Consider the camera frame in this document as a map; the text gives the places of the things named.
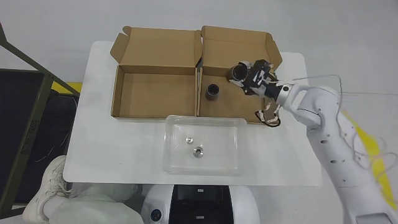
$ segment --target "black cylindrical object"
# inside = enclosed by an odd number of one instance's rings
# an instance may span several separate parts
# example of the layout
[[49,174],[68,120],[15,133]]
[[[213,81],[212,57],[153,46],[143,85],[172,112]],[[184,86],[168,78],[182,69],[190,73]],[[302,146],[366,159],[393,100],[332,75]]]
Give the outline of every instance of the black cylindrical object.
[[207,100],[217,99],[219,92],[220,92],[220,89],[218,88],[217,85],[215,85],[215,84],[208,85],[208,87],[206,89],[206,99]]
[[248,75],[248,68],[245,64],[238,64],[235,67],[232,67],[226,76],[227,80],[244,80]]

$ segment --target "shoe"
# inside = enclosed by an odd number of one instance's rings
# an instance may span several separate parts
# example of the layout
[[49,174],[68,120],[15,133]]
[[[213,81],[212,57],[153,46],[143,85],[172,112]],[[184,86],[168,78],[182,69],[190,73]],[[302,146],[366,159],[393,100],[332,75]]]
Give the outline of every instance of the shoe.
[[66,156],[59,156],[46,168],[39,191],[30,200],[22,214],[25,222],[48,223],[49,219],[43,213],[46,201],[54,195],[67,196],[67,183],[62,177],[66,158]]

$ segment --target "open cardboard box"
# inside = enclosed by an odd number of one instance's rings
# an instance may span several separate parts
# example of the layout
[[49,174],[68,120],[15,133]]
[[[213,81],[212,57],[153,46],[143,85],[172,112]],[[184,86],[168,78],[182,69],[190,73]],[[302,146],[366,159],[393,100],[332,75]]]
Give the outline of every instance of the open cardboard box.
[[[251,30],[203,26],[203,66],[200,69],[198,116],[244,118],[249,123],[260,122],[255,116],[265,103],[256,95],[247,96],[242,89],[226,79],[228,70],[240,61],[255,62],[265,59],[273,64],[273,71],[282,63],[282,57],[270,33]],[[220,88],[218,98],[205,98],[207,86]],[[270,110],[276,109],[271,104]]]
[[111,49],[119,63],[115,118],[197,116],[199,30],[124,27]]

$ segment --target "metal nut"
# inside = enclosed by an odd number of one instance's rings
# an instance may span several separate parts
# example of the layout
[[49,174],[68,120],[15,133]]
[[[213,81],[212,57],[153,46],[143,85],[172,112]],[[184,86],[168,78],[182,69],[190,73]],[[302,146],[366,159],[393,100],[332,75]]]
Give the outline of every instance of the metal nut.
[[187,144],[191,144],[193,142],[193,138],[186,138],[185,141]]
[[196,158],[201,158],[201,157],[203,157],[203,148],[200,146],[197,146],[196,148],[194,148],[192,153],[193,153],[193,156],[195,156]]

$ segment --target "person's leg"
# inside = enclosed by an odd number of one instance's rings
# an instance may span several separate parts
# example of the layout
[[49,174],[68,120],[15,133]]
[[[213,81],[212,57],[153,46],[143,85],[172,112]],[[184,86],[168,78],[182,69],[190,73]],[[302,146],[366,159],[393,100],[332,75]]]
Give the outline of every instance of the person's leg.
[[115,202],[124,202],[130,199],[138,189],[137,184],[93,184],[78,195],[78,197],[89,197],[101,200],[107,196]]
[[55,158],[46,168],[39,191],[26,206],[23,219],[30,223],[48,223],[49,218],[44,214],[44,205],[52,198],[57,198],[57,205],[67,201],[67,183],[62,177],[66,156]]
[[54,195],[48,201],[44,203],[43,213],[48,218],[51,219],[53,217],[54,212],[59,206],[69,201],[66,197],[60,197],[59,195]]
[[135,192],[135,185],[92,185],[76,198],[68,199],[62,177],[65,156],[54,159],[45,170],[42,185],[26,206],[23,219],[31,223],[142,224],[141,216],[115,200]]

